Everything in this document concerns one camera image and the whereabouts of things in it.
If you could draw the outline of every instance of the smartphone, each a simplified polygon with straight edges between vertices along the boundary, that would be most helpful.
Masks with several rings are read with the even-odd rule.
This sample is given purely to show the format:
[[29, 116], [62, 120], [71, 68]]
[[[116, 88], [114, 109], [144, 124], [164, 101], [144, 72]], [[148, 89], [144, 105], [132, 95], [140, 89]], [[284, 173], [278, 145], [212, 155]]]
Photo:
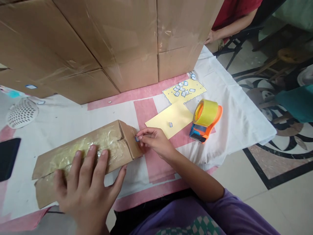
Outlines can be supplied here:
[[11, 177], [21, 138], [0, 142], [0, 182]]

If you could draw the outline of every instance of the child's hand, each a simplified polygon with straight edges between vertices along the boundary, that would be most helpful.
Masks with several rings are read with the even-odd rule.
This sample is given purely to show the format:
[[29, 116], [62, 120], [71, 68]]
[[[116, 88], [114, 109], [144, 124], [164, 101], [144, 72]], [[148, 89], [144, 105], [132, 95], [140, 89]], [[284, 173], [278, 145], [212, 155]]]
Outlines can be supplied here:
[[170, 158], [176, 149], [159, 128], [146, 127], [137, 133], [140, 145], [151, 147], [162, 158]]

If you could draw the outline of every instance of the cut paper sheet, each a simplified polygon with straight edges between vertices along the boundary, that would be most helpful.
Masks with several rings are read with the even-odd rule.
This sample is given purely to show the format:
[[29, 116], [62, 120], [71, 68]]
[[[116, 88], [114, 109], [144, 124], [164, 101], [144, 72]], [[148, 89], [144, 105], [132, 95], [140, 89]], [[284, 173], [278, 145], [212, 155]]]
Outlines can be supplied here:
[[193, 114], [186, 108], [186, 106], [183, 103], [176, 102], [151, 118], [145, 124], [147, 127], [161, 128], [166, 137], [170, 139], [191, 123], [192, 119]]
[[[183, 92], [182, 90], [177, 91], [178, 89], [180, 89], [179, 85], [183, 85], [183, 89], [185, 89], [184, 91], [189, 91], [189, 94], [183, 96]], [[165, 95], [165, 97], [169, 100], [169, 102], [171, 104], [174, 104], [176, 102], [179, 103], [187, 103], [188, 101], [192, 100], [193, 98], [203, 94], [204, 92], [206, 92], [206, 88], [204, 86], [202, 86], [202, 84], [198, 81], [198, 80], [193, 80], [191, 78], [179, 83], [179, 85], [174, 85], [166, 90], [163, 91], [163, 94]]]

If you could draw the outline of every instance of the packing tape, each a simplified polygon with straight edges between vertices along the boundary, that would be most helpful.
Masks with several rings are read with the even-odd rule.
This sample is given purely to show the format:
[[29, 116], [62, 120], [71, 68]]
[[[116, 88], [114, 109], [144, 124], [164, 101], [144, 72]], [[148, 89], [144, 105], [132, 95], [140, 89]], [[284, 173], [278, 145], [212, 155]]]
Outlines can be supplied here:
[[210, 126], [216, 117], [217, 109], [216, 102], [202, 99], [196, 108], [193, 123], [205, 127]]

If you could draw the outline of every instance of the paper cutout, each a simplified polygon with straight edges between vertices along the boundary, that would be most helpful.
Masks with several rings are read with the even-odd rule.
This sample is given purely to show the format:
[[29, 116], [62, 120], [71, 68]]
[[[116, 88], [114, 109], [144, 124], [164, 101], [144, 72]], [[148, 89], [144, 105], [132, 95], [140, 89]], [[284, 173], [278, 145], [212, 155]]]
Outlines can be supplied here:
[[202, 86], [202, 84], [197, 79], [193, 80], [190, 78], [182, 82], [182, 84], [185, 84], [185, 82], [187, 82], [188, 85], [184, 86], [184, 89], [186, 89], [186, 91], [189, 89], [189, 92], [186, 92], [185, 96], [180, 95], [179, 92], [176, 92], [176, 93], [171, 92], [174, 88], [180, 89], [178, 85], [174, 85], [163, 91], [163, 94], [166, 96], [166, 98], [169, 100], [171, 104], [174, 104], [176, 102], [187, 103], [188, 101], [192, 100], [193, 98], [207, 91], [206, 88]]
[[182, 103], [176, 102], [147, 121], [147, 127], [161, 128], [170, 139], [192, 122], [193, 114]]

